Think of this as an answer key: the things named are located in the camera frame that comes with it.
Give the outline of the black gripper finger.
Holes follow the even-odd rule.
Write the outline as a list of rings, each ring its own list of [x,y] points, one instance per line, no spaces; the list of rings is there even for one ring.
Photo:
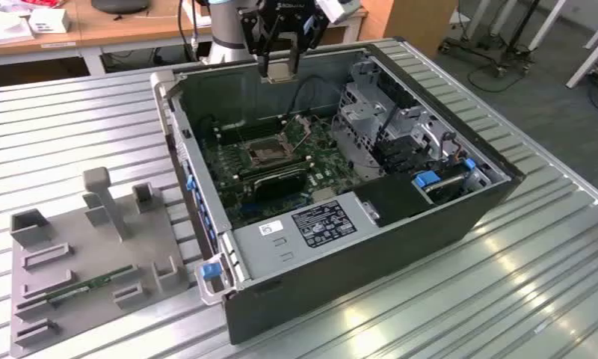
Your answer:
[[[289,71],[290,74],[298,72],[299,56],[306,50],[314,49],[319,44],[323,32],[329,24],[325,14],[313,14],[310,17],[294,18],[290,22],[291,39]]]
[[[247,51],[257,57],[258,72],[267,77],[271,45],[279,32],[279,15],[271,8],[239,8],[238,18]]]

